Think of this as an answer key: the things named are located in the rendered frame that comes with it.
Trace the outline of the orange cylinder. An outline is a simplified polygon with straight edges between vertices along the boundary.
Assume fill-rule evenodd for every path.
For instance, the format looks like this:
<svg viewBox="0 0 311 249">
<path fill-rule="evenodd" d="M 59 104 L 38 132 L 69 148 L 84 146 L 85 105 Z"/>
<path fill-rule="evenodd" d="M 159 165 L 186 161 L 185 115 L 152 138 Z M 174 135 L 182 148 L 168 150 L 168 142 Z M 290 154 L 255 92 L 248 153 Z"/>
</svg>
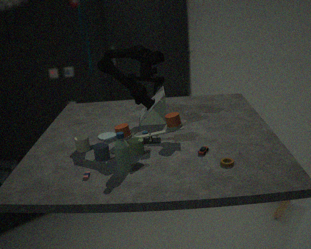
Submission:
<svg viewBox="0 0 311 249">
<path fill-rule="evenodd" d="M 165 115 L 168 128 L 173 128 L 181 125 L 180 115 L 178 112 L 172 112 Z"/>
<path fill-rule="evenodd" d="M 124 138 L 128 137 L 131 135 L 129 125 L 127 123 L 122 123 L 117 126 L 115 126 L 115 132 L 123 132 L 124 133 Z"/>
</svg>

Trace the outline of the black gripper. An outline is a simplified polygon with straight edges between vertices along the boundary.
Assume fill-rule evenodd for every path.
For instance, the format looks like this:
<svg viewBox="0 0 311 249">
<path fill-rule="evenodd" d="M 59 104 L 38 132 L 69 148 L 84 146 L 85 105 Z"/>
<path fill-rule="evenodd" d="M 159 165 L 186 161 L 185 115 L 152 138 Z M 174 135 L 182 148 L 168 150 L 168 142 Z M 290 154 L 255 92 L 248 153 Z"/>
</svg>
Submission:
<svg viewBox="0 0 311 249">
<path fill-rule="evenodd" d="M 136 77 L 136 74 L 128 74 L 128 78 L 127 78 L 127 82 L 132 85 L 135 94 L 137 94 L 137 87 L 136 87 L 136 81 L 149 81 L 149 82 L 154 82 L 154 91 L 153 91 L 153 95 L 155 95 L 157 87 L 162 85 L 164 83 L 164 77 L 161 76 L 157 76 L 156 78 L 151 78 L 151 75 L 144 75 L 142 77 L 142 70 L 143 67 L 145 68 L 150 68 L 150 65 L 141 65 L 140 66 L 140 77 Z"/>
</svg>

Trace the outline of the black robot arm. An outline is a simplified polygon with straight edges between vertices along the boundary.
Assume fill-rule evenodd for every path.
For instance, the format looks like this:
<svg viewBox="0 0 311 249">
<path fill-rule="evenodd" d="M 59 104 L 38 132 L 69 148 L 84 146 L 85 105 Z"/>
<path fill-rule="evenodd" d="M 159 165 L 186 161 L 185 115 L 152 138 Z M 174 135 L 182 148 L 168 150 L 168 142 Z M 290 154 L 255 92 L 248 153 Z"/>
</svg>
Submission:
<svg viewBox="0 0 311 249">
<path fill-rule="evenodd" d="M 146 54 L 144 55 L 144 53 Z M 144 56 L 143 56 L 144 55 Z M 107 52 L 104 54 L 102 59 L 99 61 L 97 68 L 102 71 L 103 73 L 107 73 L 112 75 L 116 80 L 121 82 L 126 88 L 129 89 L 130 94 L 134 97 L 135 103 L 140 104 L 142 103 L 144 106 L 147 107 L 147 110 L 150 109 L 150 107 L 155 103 L 155 99 L 152 100 L 149 96 L 146 94 L 148 93 L 144 85 L 141 83 L 137 83 L 137 94 L 135 94 L 135 91 L 127 82 L 127 76 L 125 76 L 121 71 L 115 68 L 113 61 L 111 59 L 116 58 L 131 58 L 134 60 L 138 60 L 141 65 L 155 65 L 158 63 L 164 62 L 164 54 L 159 51 L 152 52 L 151 50 L 143 47 L 143 45 L 136 45 L 131 48 L 125 48 L 125 49 L 115 49 L 115 50 L 107 50 Z M 153 77 L 153 74 L 157 74 L 157 67 L 153 67 L 153 69 L 150 67 L 145 68 L 143 67 L 142 70 L 142 77 L 144 75 L 151 75 Z"/>
</svg>

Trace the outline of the cream balance beam with round pans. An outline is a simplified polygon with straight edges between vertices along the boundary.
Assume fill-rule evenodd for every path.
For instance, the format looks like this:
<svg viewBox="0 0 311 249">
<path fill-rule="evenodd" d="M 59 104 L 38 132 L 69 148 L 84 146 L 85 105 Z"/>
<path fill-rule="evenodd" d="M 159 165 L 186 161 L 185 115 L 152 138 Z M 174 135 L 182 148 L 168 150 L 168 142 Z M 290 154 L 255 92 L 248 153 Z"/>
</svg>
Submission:
<svg viewBox="0 0 311 249">
<path fill-rule="evenodd" d="M 148 133 L 148 134 L 144 134 L 144 135 L 139 135 L 139 136 L 135 136 L 135 137 L 143 138 L 144 144 L 157 144 L 157 143 L 161 143 L 161 138 L 160 137 L 152 138 L 153 136 L 161 135 L 161 134 L 165 134 L 165 133 L 170 133 L 170 132 L 175 132 L 177 130 L 182 130 L 182 129 L 184 129 L 183 122 L 181 122 L 181 125 L 179 125 L 177 127 L 168 128 L 166 126 L 166 130 L 158 131 L 158 132 L 153 132 L 153 133 Z M 131 133 L 131 135 L 126 137 L 126 138 L 124 138 L 124 140 L 126 142 L 128 142 L 129 139 L 134 138 L 133 136 L 134 136 L 134 133 Z"/>
</svg>

